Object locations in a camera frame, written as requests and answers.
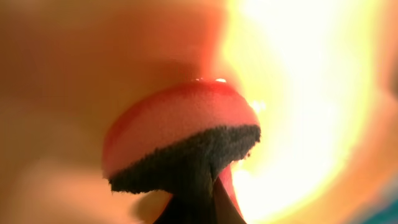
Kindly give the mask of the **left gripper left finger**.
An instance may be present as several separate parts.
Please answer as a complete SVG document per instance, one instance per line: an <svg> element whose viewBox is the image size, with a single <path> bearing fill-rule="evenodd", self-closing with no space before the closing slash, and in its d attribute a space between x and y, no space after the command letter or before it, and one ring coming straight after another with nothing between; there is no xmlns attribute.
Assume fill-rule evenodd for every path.
<svg viewBox="0 0 398 224"><path fill-rule="evenodd" d="M214 205L190 204L173 196L154 224L214 224Z"/></svg>

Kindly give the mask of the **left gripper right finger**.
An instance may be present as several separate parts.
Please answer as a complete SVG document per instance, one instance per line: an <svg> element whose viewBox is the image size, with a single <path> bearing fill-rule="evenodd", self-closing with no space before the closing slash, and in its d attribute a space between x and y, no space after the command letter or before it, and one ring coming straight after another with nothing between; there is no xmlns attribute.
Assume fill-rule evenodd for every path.
<svg viewBox="0 0 398 224"><path fill-rule="evenodd" d="M233 205L219 177L213 186L213 201L217 224L246 224Z"/></svg>

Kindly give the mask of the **green and pink sponge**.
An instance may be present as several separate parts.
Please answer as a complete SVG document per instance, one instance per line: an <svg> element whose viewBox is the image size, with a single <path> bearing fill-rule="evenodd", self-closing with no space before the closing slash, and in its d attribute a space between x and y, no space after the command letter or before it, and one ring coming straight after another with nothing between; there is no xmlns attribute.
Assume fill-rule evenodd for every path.
<svg viewBox="0 0 398 224"><path fill-rule="evenodd" d="M225 82L192 81L130 107L105 137L103 174L114 192L161 190L190 204L213 204L219 177L233 193L229 165L260 141L249 103Z"/></svg>

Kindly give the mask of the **yellow green plate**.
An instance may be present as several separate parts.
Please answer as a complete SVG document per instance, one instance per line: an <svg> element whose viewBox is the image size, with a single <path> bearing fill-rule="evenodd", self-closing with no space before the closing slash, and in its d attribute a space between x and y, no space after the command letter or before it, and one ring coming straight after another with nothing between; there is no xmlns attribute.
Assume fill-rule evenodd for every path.
<svg viewBox="0 0 398 224"><path fill-rule="evenodd" d="M344 223L397 175L396 1L2 1L1 222L152 223L110 191L103 138L133 103L235 85L261 142L233 165L249 223Z"/></svg>

